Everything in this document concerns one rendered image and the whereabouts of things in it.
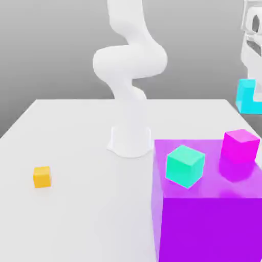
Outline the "small magenta cube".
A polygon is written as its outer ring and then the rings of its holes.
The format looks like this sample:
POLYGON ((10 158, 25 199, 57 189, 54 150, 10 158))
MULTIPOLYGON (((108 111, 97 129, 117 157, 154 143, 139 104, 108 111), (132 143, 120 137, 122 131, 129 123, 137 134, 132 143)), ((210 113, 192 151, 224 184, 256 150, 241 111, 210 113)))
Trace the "small magenta cube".
POLYGON ((255 160, 260 139, 245 129, 225 132, 221 155, 233 163, 255 160))

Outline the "small teal cube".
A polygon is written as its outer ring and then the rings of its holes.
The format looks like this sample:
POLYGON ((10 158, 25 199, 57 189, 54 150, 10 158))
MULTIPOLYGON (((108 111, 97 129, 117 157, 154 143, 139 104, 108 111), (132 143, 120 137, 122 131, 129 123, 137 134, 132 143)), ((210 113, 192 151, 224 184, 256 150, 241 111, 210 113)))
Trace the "small teal cube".
POLYGON ((181 145, 167 155, 166 179, 191 188, 203 175, 205 154, 181 145))

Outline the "small cyan cube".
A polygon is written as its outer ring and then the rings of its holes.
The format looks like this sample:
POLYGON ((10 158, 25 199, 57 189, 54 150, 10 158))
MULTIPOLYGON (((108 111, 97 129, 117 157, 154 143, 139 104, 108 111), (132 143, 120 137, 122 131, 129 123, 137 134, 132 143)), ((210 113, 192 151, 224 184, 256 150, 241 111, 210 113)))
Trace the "small cyan cube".
POLYGON ((246 78, 239 80, 235 104, 241 114, 262 115, 262 102, 253 100, 255 87, 255 79, 246 78))

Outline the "large purple box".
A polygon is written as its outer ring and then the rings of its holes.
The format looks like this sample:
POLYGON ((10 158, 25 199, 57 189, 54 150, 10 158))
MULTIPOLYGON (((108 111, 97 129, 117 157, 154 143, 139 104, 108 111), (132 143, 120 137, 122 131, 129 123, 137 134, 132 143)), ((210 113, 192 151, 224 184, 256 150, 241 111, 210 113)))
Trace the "large purple box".
POLYGON ((221 140, 156 140, 151 213, 157 262, 262 262, 262 169, 221 156, 221 140), (165 177, 180 145, 205 154, 186 189, 165 177))

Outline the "small yellow cube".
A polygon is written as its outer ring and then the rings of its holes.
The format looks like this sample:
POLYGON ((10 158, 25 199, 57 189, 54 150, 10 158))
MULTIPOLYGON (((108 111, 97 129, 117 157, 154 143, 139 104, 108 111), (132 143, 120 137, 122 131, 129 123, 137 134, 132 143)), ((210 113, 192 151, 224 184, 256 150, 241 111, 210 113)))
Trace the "small yellow cube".
POLYGON ((35 167, 33 170, 33 182, 35 188, 51 187, 52 177, 50 167, 35 167))

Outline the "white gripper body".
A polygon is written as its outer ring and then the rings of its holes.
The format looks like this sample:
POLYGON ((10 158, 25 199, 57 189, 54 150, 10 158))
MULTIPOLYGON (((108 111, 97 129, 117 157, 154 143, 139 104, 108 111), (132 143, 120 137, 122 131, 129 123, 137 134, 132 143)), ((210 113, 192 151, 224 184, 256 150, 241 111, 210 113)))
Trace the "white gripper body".
POLYGON ((262 79, 262 36, 244 35, 241 60, 247 68, 248 78, 262 79))

